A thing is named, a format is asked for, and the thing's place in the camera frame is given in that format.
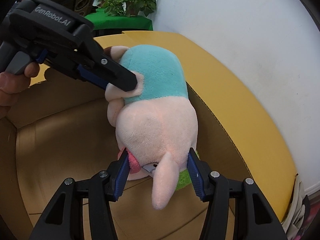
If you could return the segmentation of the person left hand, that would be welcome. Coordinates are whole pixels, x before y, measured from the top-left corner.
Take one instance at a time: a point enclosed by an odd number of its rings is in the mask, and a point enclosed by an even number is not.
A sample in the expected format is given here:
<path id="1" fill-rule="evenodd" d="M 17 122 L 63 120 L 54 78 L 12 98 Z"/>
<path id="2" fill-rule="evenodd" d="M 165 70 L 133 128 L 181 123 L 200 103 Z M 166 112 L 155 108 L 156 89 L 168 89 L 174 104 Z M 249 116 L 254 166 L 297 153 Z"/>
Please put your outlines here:
<path id="1" fill-rule="evenodd" d="M 40 67 L 37 63 L 28 64 L 21 75 L 14 75 L 8 72 L 1 73 L 0 90 L 0 118 L 2 119 L 17 102 L 20 92 L 26 90 L 31 79 L 37 77 Z"/>

